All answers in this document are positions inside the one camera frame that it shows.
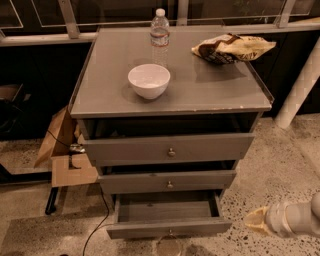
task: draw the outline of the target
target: food wrapper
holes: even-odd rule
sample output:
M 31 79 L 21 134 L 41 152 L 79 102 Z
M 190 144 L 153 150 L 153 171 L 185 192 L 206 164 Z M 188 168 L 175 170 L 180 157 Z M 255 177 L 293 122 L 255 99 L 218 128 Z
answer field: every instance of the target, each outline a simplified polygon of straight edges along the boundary
M 192 48 L 192 52 L 215 64 L 230 64 L 236 61 L 252 61 L 276 46 L 262 37 L 221 35 L 207 39 Z

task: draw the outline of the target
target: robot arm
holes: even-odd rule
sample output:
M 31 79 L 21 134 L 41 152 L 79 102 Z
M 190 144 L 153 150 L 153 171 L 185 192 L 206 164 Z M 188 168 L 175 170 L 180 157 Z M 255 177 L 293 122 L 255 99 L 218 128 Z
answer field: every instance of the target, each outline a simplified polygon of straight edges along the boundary
M 250 229 L 282 238 L 297 235 L 320 237 L 320 192 L 310 202 L 281 202 L 249 213 L 245 225 Z

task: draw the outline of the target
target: brown cardboard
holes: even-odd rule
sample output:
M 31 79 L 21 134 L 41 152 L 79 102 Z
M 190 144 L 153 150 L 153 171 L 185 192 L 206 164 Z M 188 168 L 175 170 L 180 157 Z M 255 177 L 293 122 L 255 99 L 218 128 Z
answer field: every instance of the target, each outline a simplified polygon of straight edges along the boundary
M 74 142 L 75 127 L 76 121 L 71 118 L 67 107 L 61 109 L 53 116 L 38 152 L 34 167 L 48 164 L 52 171 L 52 187 L 97 181 L 97 170 L 90 164 L 87 154 L 72 155 L 72 165 L 76 168 L 69 166 L 69 145 Z
M 90 164 L 87 154 L 52 157 L 52 187 L 95 183 L 97 169 Z
M 51 166 L 52 156 L 63 156 L 68 154 L 69 146 L 74 141 L 73 131 L 76 122 L 71 118 L 67 107 L 61 109 L 52 117 L 48 132 L 38 152 L 34 167 L 37 168 L 43 163 L 49 162 Z

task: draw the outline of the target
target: speckled floor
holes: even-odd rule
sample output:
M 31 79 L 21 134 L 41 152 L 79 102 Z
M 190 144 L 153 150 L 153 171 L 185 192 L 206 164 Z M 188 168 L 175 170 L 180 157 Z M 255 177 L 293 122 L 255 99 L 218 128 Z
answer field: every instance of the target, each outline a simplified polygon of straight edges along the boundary
M 248 230 L 243 223 L 246 214 L 260 206 L 284 200 L 308 201 L 320 191 L 319 127 L 320 114 L 297 116 L 286 131 L 270 118 L 261 119 L 253 145 L 240 162 L 238 175 L 221 202 L 225 218 L 232 220 L 233 225 L 227 232 L 213 237 L 180 238 L 181 255 L 319 256 L 320 239 L 265 237 Z M 23 147 L 35 150 L 36 143 Z M 8 147 L 5 142 L 0 143 L 0 159 L 11 163 L 9 166 L 17 171 L 21 155 L 11 152 L 8 160 L 5 153 Z M 28 168 L 31 167 L 24 165 L 22 172 L 32 169 Z M 46 216 L 49 192 L 48 182 L 0 186 L 0 255 L 82 255 L 88 236 L 107 214 L 99 186 L 60 189 L 57 211 Z M 103 225 L 110 223 L 112 215 Z M 157 255 L 158 241 L 110 240 L 102 227 L 91 237 L 85 255 L 152 256 Z

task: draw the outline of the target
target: chest of drawers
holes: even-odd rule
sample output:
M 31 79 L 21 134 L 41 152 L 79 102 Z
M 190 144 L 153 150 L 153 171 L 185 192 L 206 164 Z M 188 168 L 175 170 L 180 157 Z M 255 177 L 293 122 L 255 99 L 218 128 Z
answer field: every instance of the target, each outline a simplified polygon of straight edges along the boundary
M 169 87 L 134 93 L 127 74 L 152 63 L 146 28 L 101 29 L 70 109 L 105 194 L 114 200 L 111 238 L 226 231 L 219 200 L 254 139 L 272 97 L 250 64 L 215 66 L 191 47 L 215 35 L 172 28 Z

